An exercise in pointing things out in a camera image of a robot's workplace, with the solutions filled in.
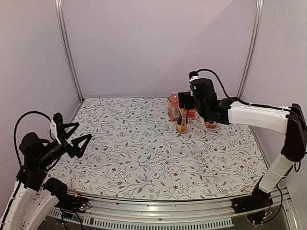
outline orange container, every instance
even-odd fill
[[[195,117],[195,109],[192,109],[192,110],[189,110],[189,113],[188,113],[188,118],[194,118]]]
[[[172,90],[172,94],[168,97],[168,116],[171,121],[177,121],[179,118],[179,100],[178,91],[176,89]]]
[[[213,123],[206,122],[205,125],[207,128],[210,128],[210,129],[215,129],[217,127],[217,123],[215,121]]]

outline bottle label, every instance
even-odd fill
[[[176,109],[175,107],[172,106],[172,113],[173,113],[173,118],[178,119],[179,118],[179,109]]]

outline small bottle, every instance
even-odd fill
[[[172,94],[168,97],[168,116],[171,121],[177,121],[179,118],[179,100],[178,91],[172,90]]]
[[[210,129],[215,129],[217,127],[217,122],[215,121],[210,121],[210,122],[205,122],[205,125],[207,128],[210,128]]]
[[[189,110],[188,118],[194,118],[195,117],[195,112],[196,112],[195,109]]]
[[[180,109],[176,130],[180,134],[186,134],[188,131],[188,111],[185,108]]]

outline table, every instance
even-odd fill
[[[146,200],[192,200],[251,193],[267,171],[246,125],[205,127],[198,115],[176,132],[166,98],[91,98],[73,135],[93,138],[80,159],[62,156],[49,177],[72,191]]]

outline metal frame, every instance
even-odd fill
[[[285,186],[281,190],[283,206],[288,212],[288,224],[292,230],[297,230],[296,216],[291,215],[295,211],[288,190]],[[235,214],[231,208],[233,197],[211,200],[150,201],[83,195],[89,199],[92,205],[86,213],[79,215],[83,225],[101,229],[221,229],[226,227],[226,223],[229,227],[232,226],[231,218],[261,210]],[[271,196],[274,202],[273,207],[278,207],[281,201],[279,191],[275,189]],[[58,208],[53,208],[49,213],[49,216],[58,219],[60,219],[60,215],[61,211]],[[68,219],[68,221],[79,223],[76,217]]]
[[[248,57],[247,57],[246,62],[245,62],[243,76],[242,76],[240,86],[239,86],[239,90],[238,90],[238,93],[237,93],[238,98],[241,98],[242,95],[243,95],[244,88],[245,88],[245,85],[246,85],[246,81],[247,81],[247,78],[248,78],[249,69],[250,69],[250,66],[251,66],[251,62],[253,60],[253,55],[254,55],[254,51],[255,51],[255,47],[256,47],[256,41],[257,41],[258,32],[259,32],[259,28],[260,28],[262,8],[263,8],[263,0],[257,0],[253,32],[252,32],[252,37],[251,37],[251,41],[250,41],[250,44],[249,44]]]
[[[71,48],[70,48],[69,42],[68,42],[66,25],[65,25],[65,20],[64,20],[64,13],[63,13],[62,0],[55,0],[55,5],[56,5],[58,22],[59,22],[59,30],[60,30],[61,37],[62,37],[64,51],[65,51],[66,59],[67,59],[67,64],[68,64],[68,67],[69,67],[69,71],[71,73],[72,83],[73,83],[73,86],[75,88],[79,102],[83,102],[84,98],[83,98],[82,91],[81,91],[81,88],[80,88],[80,84],[79,84],[79,81],[78,81],[75,65],[74,65],[73,60],[72,60]]]

